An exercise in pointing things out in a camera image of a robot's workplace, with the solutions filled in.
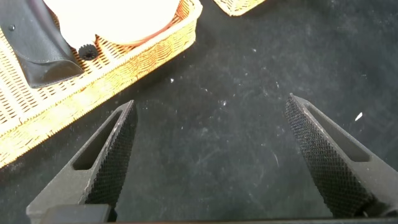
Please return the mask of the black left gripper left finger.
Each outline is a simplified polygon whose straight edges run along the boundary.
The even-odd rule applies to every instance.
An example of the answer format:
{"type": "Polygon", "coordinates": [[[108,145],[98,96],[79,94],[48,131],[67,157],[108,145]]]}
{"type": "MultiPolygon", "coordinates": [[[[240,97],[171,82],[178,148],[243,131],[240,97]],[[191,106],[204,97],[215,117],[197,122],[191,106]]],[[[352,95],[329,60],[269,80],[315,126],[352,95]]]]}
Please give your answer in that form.
{"type": "Polygon", "coordinates": [[[134,101],[117,107],[27,206],[32,223],[106,223],[127,174],[137,126],[134,101]]]}

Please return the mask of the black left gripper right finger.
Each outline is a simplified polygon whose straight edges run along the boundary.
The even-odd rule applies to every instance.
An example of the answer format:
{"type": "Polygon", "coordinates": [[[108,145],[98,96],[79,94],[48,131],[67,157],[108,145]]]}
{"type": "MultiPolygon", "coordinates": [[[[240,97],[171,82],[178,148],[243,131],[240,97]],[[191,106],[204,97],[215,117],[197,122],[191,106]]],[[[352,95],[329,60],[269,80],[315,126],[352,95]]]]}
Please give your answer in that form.
{"type": "Polygon", "coordinates": [[[397,171],[311,102],[290,94],[285,116],[334,217],[397,215],[397,171]]]}

